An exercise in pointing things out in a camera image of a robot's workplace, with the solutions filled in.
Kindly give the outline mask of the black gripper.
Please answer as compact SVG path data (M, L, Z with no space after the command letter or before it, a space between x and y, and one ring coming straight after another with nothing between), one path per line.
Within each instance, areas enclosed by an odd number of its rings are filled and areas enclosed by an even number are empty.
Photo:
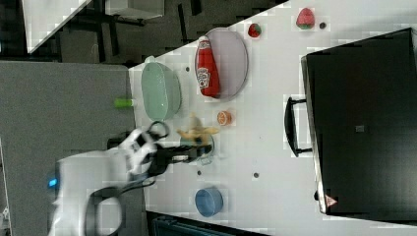
M170 149L165 148L161 145L157 145L156 152L151 156L151 164L149 166L149 175L150 176L158 176L163 174L168 165L171 163L179 163L179 162L185 162L185 163L191 163L191 162L205 162L211 161L211 155L204 154L202 156L198 157L192 157L189 155L175 155L173 156L173 153L171 150L175 152L195 152L195 153L209 153L210 152L210 145L206 146L187 146L182 145L178 147L171 147Z

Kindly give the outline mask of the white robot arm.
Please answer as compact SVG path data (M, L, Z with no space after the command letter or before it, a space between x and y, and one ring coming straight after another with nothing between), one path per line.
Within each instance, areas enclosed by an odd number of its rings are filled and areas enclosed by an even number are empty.
M170 164L192 162L213 150L209 142L166 147L162 135L134 130L116 147L57 162L57 195L47 236L120 236L126 224L122 196L152 184Z

